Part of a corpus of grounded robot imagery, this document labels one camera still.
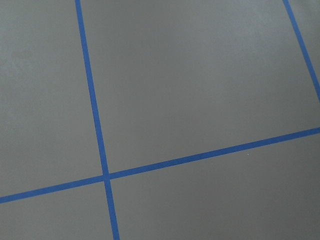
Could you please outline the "brown paper table cover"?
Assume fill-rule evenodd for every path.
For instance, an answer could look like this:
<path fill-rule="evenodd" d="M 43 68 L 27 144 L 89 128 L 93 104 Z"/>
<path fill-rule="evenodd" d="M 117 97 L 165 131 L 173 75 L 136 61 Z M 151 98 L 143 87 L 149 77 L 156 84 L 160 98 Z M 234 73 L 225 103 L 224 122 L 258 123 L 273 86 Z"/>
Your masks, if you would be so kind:
<path fill-rule="evenodd" d="M 3 240 L 317 240 L 317 0 L 3 0 Z"/>

